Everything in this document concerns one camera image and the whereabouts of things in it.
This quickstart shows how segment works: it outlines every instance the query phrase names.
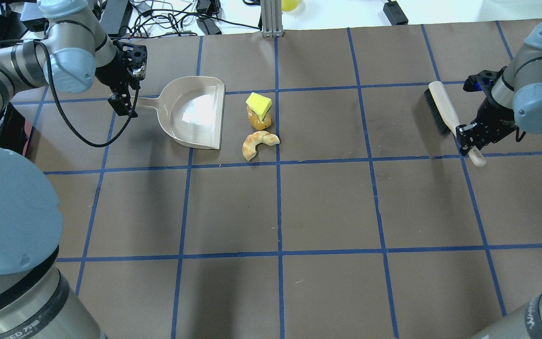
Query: yellow ball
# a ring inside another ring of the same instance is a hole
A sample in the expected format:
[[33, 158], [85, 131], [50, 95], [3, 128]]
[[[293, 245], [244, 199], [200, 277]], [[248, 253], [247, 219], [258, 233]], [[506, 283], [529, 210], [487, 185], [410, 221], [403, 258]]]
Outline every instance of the yellow ball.
[[298, 0], [281, 0], [281, 11], [289, 12], [298, 6]]

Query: yellow sponge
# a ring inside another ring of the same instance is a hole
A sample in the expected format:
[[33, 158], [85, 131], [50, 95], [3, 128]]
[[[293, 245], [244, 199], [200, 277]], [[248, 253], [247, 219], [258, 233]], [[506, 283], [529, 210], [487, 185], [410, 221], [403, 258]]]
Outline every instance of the yellow sponge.
[[257, 93], [252, 93], [248, 97], [246, 105], [248, 105], [248, 107], [258, 115], [258, 118], [263, 121], [267, 111], [271, 108], [271, 99]]

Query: metal profile post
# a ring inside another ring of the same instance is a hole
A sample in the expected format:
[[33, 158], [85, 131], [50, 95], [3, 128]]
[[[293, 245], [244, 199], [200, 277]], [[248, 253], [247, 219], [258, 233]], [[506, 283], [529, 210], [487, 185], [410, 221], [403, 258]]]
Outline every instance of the metal profile post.
[[281, 23], [281, 0], [261, 0], [261, 19], [263, 37], [284, 36]]

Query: dustpan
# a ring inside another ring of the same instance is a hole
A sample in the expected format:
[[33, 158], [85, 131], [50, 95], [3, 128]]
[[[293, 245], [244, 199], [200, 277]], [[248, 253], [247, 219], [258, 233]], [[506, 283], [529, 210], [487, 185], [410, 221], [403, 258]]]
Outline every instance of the dustpan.
[[137, 106], [156, 110], [160, 127], [183, 146], [219, 150], [225, 85], [213, 77], [182, 77], [158, 98], [140, 97]]

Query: bread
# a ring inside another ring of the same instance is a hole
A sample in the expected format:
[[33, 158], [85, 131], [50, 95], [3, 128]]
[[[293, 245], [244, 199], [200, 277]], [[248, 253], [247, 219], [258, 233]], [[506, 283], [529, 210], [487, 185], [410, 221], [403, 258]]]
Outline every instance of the bread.
[[247, 161], [252, 160], [256, 156], [256, 145], [261, 143], [268, 146], [277, 145], [279, 144], [279, 137], [268, 131], [256, 131], [246, 138], [246, 141], [241, 146], [241, 154]]
[[265, 117], [261, 121], [261, 119], [254, 113], [253, 110], [246, 105], [246, 111], [248, 112], [248, 121], [250, 122], [250, 125], [257, 129], [258, 131], [261, 131], [263, 129], [266, 129], [267, 127], [271, 126], [271, 115], [265, 114]]

